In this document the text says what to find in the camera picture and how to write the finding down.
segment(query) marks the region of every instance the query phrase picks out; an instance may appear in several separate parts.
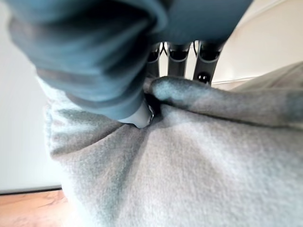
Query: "teal fabric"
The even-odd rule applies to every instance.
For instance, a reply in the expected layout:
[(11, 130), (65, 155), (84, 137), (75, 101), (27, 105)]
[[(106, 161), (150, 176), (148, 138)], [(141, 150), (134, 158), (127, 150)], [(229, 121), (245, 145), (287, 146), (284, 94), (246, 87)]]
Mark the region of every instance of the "teal fabric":
[(7, 0), (13, 42), (84, 110), (123, 119), (141, 95), (151, 44), (223, 42), (251, 0)]

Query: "gray fleece blanket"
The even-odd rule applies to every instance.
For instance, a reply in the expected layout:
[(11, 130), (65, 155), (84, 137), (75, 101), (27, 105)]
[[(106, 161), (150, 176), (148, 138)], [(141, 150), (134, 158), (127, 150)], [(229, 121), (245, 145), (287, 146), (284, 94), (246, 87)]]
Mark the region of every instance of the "gray fleece blanket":
[(303, 63), (233, 91), (149, 78), (159, 113), (141, 130), (41, 83), (47, 148), (85, 226), (303, 226)]

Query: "white wall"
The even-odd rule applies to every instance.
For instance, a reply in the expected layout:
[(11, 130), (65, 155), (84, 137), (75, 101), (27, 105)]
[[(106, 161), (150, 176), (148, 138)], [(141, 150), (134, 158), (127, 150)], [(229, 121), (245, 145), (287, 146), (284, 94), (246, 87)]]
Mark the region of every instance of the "white wall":
[(60, 185), (43, 135), (46, 98), (26, 57), (9, 40), (0, 4), (0, 193)]

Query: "wooden floor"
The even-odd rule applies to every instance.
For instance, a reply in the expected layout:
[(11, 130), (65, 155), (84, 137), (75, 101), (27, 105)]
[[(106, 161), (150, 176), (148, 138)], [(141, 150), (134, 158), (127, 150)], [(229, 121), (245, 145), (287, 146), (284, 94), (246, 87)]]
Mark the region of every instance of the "wooden floor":
[(83, 227), (62, 191), (0, 196), (0, 227)]

